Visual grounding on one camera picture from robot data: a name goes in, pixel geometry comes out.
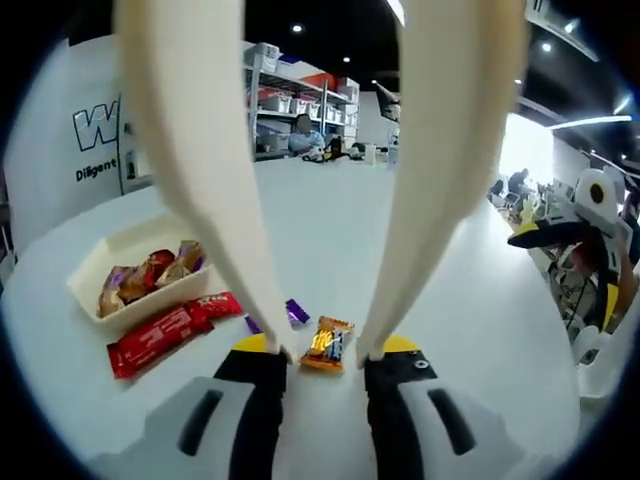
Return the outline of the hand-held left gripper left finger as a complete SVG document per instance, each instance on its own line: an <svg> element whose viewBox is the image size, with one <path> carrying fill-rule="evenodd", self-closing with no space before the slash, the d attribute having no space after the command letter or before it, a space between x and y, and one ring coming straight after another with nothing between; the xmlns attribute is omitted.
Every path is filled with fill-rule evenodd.
<svg viewBox="0 0 640 480"><path fill-rule="evenodd" d="M287 359L264 334L237 342L212 377L151 411L142 436L94 459L99 479L269 479L283 420Z"/></svg>

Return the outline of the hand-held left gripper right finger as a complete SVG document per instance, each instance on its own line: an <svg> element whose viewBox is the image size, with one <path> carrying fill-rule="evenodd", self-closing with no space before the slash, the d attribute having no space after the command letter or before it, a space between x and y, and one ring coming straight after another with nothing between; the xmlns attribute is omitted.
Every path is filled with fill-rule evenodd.
<svg viewBox="0 0 640 480"><path fill-rule="evenodd" d="M379 479L517 479L525 450L502 417L438 377L409 339L393 335L364 365Z"/></svg>

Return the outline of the person's right hand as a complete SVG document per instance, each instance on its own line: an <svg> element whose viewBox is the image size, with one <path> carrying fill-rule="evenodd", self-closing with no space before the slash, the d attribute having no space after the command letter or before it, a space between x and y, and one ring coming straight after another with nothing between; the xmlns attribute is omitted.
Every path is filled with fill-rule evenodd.
<svg viewBox="0 0 640 480"><path fill-rule="evenodd" d="M571 259L584 276L597 274L602 263L599 241L597 239L588 239L580 242L572 251Z"/></svg>

